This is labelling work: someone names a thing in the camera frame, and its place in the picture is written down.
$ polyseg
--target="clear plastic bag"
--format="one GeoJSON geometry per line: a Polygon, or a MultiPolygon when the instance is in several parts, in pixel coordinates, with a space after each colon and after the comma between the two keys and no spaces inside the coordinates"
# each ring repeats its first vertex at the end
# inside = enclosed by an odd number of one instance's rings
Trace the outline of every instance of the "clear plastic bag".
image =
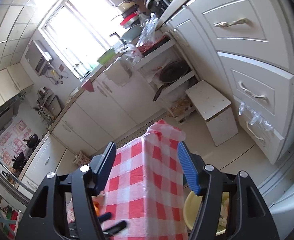
{"type": "Polygon", "coordinates": [[[253,125],[254,123],[258,122],[259,126],[264,129],[265,131],[272,131],[274,127],[264,119],[259,113],[257,113],[253,108],[246,105],[244,102],[241,102],[238,108],[238,115],[241,115],[245,109],[247,109],[252,114],[252,119],[248,124],[253,125]]]}
{"type": "Polygon", "coordinates": [[[127,44],[120,48],[119,52],[125,52],[126,61],[130,66],[135,65],[143,58],[143,55],[139,49],[133,44],[127,44]]]}
{"type": "Polygon", "coordinates": [[[155,43],[155,31],[158,24],[158,20],[159,18],[156,16],[155,13],[150,14],[150,20],[146,21],[136,47],[141,47],[143,45],[152,45],[155,43]]]}

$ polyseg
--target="red checkered tablecloth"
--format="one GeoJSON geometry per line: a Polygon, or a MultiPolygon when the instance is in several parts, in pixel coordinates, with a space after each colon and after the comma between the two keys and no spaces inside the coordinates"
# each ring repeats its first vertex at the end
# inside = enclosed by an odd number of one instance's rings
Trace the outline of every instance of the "red checkered tablecloth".
{"type": "Polygon", "coordinates": [[[177,156],[185,133],[160,120],[117,150],[105,187],[101,214],[113,213],[108,228],[126,220],[114,240],[186,240],[183,171],[177,156]]]}

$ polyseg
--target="red lid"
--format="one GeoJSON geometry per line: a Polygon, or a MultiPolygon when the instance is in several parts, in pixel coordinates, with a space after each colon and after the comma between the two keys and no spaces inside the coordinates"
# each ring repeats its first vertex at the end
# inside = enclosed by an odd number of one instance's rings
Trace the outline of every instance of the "red lid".
{"type": "Polygon", "coordinates": [[[138,15],[138,12],[134,12],[130,15],[128,15],[121,23],[120,26],[124,26],[126,24],[126,22],[128,22],[130,19],[134,18],[135,16],[138,15]]]}

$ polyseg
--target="green bowl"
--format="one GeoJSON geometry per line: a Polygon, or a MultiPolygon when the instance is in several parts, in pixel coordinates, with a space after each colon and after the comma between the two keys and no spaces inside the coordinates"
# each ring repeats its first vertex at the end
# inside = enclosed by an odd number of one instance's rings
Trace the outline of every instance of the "green bowl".
{"type": "Polygon", "coordinates": [[[115,55],[116,53],[114,48],[108,49],[108,51],[106,51],[104,54],[101,55],[101,57],[97,60],[97,62],[99,64],[104,65],[107,63],[108,60],[110,60],[115,55]]]}

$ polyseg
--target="window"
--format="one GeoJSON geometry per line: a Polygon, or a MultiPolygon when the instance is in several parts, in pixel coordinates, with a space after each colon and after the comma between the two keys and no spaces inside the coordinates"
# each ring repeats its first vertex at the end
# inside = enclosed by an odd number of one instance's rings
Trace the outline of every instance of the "window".
{"type": "Polygon", "coordinates": [[[97,59],[119,42],[125,29],[117,10],[107,0],[66,0],[49,19],[45,32],[69,62],[68,68],[82,79],[97,59]]]}

